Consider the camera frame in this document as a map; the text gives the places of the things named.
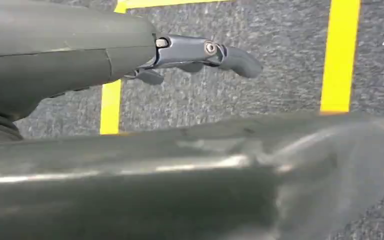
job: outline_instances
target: gray plastic surface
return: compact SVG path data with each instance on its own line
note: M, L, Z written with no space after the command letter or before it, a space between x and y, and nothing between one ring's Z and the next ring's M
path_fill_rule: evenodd
M0 0L0 115L16 121L44 98L115 81L156 55L143 18Z
M324 240L384 196L384 118L0 143L0 240Z
M144 18L85 7L0 0L0 56L155 45Z

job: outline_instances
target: yellow tape line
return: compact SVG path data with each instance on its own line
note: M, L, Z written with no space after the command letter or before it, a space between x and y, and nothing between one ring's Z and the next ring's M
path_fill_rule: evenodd
M148 8L167 5L225 2L231 0L125 0L128 9Z
M321 112L350 111L360 4L360 0L331 1Z
M126 4L119 2L114 12L126 13ZM123 82L121 80L102 86L100 109L100 134L102 135L119 133L122 91Z

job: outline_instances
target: robotic hand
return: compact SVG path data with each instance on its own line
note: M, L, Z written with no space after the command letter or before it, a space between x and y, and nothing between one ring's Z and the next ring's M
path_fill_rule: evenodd
M251 55L205 38L163 35L147 20L82 7L0 0L0 116L27 117L45 99L118 80L161 84L152 71L202 66L255 78Z

